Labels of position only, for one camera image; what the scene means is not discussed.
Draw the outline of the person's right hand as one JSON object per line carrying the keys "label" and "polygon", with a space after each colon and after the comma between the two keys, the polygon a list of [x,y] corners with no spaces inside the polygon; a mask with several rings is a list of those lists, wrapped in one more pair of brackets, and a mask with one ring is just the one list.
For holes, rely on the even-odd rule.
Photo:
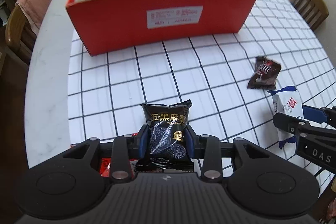
{"label": "person's right hand", "polygon": [[328,207],[335,199],[335,192],[331,189],[331,186],[332,182],[327,185],[312,208],[311,215],[316,221],[327,220]]}

